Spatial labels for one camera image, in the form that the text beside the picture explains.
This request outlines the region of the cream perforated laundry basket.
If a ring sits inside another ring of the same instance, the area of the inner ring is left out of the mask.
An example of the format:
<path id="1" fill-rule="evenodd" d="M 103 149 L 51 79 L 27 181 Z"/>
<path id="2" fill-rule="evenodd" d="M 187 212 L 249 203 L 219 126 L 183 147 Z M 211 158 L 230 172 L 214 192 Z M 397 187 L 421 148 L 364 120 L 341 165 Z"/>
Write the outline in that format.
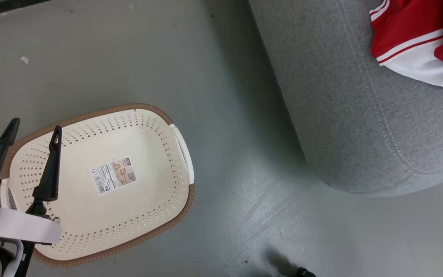
<path id="1" fill-rule="evenodd" d="M 58 199 L 45 204 L 63 228 L 32 258 L 73 267 L 134 247 L 179 223 L 195 199 L 185 140 L 161 109 L 132 103 L 63 120 Z M 99 194 L 90 168 L 130 156 L 137 182 Z"/>

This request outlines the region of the red shorts with white trim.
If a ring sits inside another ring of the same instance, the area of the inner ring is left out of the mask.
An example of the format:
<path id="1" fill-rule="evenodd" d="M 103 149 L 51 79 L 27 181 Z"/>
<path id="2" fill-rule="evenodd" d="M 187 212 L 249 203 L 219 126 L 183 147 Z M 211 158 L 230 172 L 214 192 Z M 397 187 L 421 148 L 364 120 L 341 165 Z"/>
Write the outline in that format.
<path id="1" fill-rule="evenodd" d="M 371 54 L 380 66 L 443 88 L 443 0 L 384 0 L 370 11 Z"/>

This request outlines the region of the paper label sticker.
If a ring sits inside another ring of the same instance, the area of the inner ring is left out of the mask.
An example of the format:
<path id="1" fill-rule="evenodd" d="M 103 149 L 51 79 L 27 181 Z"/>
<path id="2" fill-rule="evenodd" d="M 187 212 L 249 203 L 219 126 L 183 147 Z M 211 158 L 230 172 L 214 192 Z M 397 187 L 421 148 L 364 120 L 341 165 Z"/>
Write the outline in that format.
<path id="1" fill-rule="evenodd" d="M 100 195 L 138 181 L 130 156 L 90 168 L 89 173 Z"/>

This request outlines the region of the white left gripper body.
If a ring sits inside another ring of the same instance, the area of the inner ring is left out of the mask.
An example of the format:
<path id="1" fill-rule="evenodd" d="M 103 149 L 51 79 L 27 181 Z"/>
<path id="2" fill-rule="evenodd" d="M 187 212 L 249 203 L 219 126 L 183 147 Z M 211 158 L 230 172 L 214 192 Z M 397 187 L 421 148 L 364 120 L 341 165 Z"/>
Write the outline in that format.
<path id="1" fill-rule="evenodd" d="M 0 179 L 0 190 L 8 191 L 7 182 Z M 16 239 L 38 244 L 58 244 L 62 240 L 62 227 L 56 221 L 2 207 L 0 203 L 0 240 Z"/>

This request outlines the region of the grey fabric sofa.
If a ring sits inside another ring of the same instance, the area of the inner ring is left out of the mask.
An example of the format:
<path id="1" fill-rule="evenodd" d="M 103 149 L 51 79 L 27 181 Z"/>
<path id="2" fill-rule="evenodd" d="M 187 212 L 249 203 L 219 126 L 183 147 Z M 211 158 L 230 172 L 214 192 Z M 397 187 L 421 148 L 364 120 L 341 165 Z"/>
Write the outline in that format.
<path id="1" fill-rule="evenodd" d="M 307 162 L 376 197 L 443 183 L 443 90 L 377 64 L 382 1 L 248 0 Z"/>

